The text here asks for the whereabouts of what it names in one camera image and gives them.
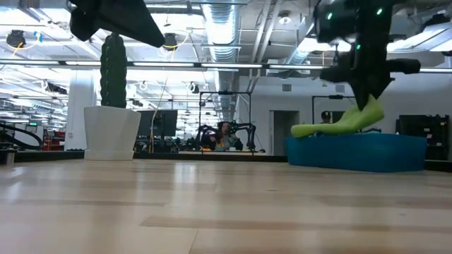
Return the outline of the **white column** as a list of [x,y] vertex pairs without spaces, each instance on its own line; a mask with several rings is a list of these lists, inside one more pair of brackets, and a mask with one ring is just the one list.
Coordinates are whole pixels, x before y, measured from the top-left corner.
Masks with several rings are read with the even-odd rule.
[[65,150],[84,150],[87,148],[84,109],[97,104],[97,84],[97,74],[94,70],[76,70],[71,72]]

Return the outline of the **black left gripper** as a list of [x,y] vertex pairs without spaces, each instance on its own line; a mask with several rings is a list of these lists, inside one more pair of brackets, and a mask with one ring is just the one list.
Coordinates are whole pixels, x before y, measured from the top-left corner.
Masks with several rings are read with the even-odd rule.
[[79,40],[89,40],[100,28],[159,48],[165,37],[143,0],[69,0],[70,30]]

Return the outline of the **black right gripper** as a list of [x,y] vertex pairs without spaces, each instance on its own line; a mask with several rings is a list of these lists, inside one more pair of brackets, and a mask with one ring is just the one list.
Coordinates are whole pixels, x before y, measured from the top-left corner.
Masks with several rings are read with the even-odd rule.
[[392,42],[393,7],[406,0],[355,1],[355,34],[334,40],[349,43],[350,50],[339,54],[335,65],[323,69],[320,79],[349,83],[358,109],[362,111],[371,95],[378,99],[393,81],[392,73],[416,74],[420,72],[421,65],[416,59],[387,59],[387,46]]

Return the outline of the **white hexagonal plant pot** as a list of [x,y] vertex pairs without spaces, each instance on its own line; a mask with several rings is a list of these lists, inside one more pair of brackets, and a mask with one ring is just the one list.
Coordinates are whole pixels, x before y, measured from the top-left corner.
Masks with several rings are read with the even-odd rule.
[[95,106],[84,108],[85,160],[130,161],[141,114],[130,109]]

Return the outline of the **silver ventilation duct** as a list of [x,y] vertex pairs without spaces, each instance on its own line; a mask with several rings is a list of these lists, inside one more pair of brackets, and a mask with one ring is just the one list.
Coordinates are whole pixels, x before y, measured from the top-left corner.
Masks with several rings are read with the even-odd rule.
[[[238,59],[237,29],[239,9],[228,4],[204,4],[203,14],[206,18],[206,33],[210,47],[212,62],[215,64],[235,63]],[[237,81],[233,71],[215,71],[214,80],[218,92],[231,91]],[[229,121],[235,108],[231,95],[219,95],[219,105],[223,121]]]
[[287,57],[283,59],[285,65],[301,65],[307,59],[310,49],[301,48],[303,41],[307,38],[309,33],[314,29],[314,1],[306,0],[308,3],[308,10],[300,13],[300,23],[296,29],[296,43],[295,47]]

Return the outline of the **black aluminium table frame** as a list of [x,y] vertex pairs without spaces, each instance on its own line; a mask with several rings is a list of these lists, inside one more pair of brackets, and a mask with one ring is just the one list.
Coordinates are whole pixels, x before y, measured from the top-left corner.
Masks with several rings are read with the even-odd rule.
[[[13,161],[46,162],[70,159],[83,159],[84,151],[20,151],[15,153]],[[284,156],[244,156],[244,155],[180,155],[176,153],[134,153],[134,159],[167,159],[195,161],[229,161],[229,162],[288,162]],[[452,162],[444,160],[426,160],[424,169],[452,174]]]

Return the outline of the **black monitor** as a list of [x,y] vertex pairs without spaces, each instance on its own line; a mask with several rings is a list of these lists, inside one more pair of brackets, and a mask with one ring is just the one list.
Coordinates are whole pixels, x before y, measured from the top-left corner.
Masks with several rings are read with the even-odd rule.
[[137,136],[174,137],[177,129],[178,112],[176,110],[161,110],[154,112],[140,111],[141,120]]

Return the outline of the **wooden workbench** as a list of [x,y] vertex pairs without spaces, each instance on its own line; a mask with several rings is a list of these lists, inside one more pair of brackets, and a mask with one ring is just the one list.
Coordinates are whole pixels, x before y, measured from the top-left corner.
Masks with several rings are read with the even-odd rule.
[[252,151],[179,151],[180,155],[244,155],[244,156],[271,156],[265,152],[252,152]]

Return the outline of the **green microfiber towel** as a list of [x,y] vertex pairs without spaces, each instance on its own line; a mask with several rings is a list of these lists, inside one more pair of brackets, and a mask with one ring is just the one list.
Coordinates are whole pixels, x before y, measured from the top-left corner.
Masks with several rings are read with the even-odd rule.
[[326,135],[342,135],[355,133],[367,128],[384,118],[383,109],[377,99],[369,96],[367,104],[359,109],[357,104],[347,109],[339,121],[335,123],[298,124],[291,127],[295,138],[304,138],[315,133]]

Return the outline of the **black ceiling dome device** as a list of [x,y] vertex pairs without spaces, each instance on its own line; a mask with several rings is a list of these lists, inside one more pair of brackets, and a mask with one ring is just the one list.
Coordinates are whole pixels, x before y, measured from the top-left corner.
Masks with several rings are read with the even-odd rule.
[[165,43],[163,49],[166,51],[174,51],[177,49],[177,36],[175,33],[165,33]]
[[23,30],[12,30],[6,37],[7,45],[14,48],[22,48],[26,45]]

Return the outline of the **red tool cabinet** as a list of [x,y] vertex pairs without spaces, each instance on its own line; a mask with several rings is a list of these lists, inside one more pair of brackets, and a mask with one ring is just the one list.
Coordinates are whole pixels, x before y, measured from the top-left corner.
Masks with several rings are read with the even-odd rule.
[[65,136],[64,131],[44,130],[42,149],[44,151],[63,151]]

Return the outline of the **teal plastic bin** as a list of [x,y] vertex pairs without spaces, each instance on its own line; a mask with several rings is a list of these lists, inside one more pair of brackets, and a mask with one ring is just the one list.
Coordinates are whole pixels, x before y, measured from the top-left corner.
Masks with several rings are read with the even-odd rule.
[[288,138],[288,163],[379,173],[422,171],[427,139],[390,133]]

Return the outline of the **black metal stand frame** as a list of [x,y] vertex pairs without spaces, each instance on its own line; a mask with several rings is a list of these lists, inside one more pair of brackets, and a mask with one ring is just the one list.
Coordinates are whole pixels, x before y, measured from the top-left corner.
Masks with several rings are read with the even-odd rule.
[[[212,141],[213,137],[218,135],[220,131],[218,130],[218,125],[216,127],[209,125],[201,124],[201,110],[204,108],[207,102],[215,103],[214,99],[211,99],[213,95],[221,96],[240,96],[247,95],[249,99],[251,99],[250,92],[233,92],[233,91],[218,91],[218,92],[200,92],[198,98],[198,128],[197,134],[195,137],[196,147],[199,147],[200,150],[206,150],[208,148],[210,151],[214,151],[215,143]],[[248,123],[237,123],[235,120],[228,121],[232,125],[232,132],[236,134],[238,131],[246,131],[247,139],[246,139],[246,149],[242,151],[252,151],[256,152],[256,145],[254,142],[256,126],[251,122]]]
[[335,123],[343,113],[355,105],[354,96],[345,95],[317,95],[311,97],[311,122],[322,123],[322,113],[330,116],[329,123]]

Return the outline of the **green cactus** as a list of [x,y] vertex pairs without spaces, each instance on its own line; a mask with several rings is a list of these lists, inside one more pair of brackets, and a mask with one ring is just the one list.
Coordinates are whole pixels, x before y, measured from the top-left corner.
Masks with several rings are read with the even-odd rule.
[[101,105],[126,108],[127,57],[122,37],[108,35],[102,45],[100,57]]

